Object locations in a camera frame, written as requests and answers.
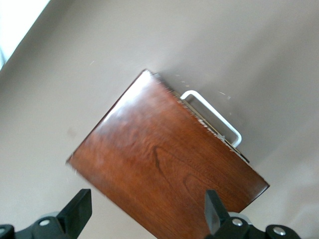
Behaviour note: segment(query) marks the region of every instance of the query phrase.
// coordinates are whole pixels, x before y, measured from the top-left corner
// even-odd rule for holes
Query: white wall
[[[319,234],[318,10],[310,1],[51,1],[0,72],[0,224],[20,230],[91,187],[65,160],[148,68],[201,92],[242,133],[239,150],[271,184],[244,210],[254,225]],[[93,207],[80,238],[153,238],[95,190]]]

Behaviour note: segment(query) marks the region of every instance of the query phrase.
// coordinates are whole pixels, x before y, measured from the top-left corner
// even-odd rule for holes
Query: black clamp
[[[263,232],[241,217],[231,217],[214,190],[206,191],[205,217],[211,233],[205,239],[301,239],[286,226],[269,225]]]
[[[76,239],[91,215],[91,190],[82,189],[56,217],[41,218],[19,232],[12,225],[0,225],[0,239]]]

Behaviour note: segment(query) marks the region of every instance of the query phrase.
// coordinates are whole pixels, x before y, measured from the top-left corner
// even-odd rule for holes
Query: metal handle
[[[182,100],[185,100],[190,95],[193,95],[196,99],[198,99],[206,108],[209,109],[209,111],[216,115],[236,135],[236,140],[232,142],[233,147],[236,148],[241,142],[241,134],[197,91],[186,91],[184,94],[181,95],[180,98]]]

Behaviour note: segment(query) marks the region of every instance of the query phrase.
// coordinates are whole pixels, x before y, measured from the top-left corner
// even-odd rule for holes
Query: wood grain
[[[204,195],[240,212],[268,184],[143,71],[68,161],[159,239],[208,233]]]

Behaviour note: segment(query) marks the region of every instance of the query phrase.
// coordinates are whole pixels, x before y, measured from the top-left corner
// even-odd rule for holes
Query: wooden box
[[[209,234],[204,195],[240,212],[268,184],[145,70],[68,162],[159,239]]]

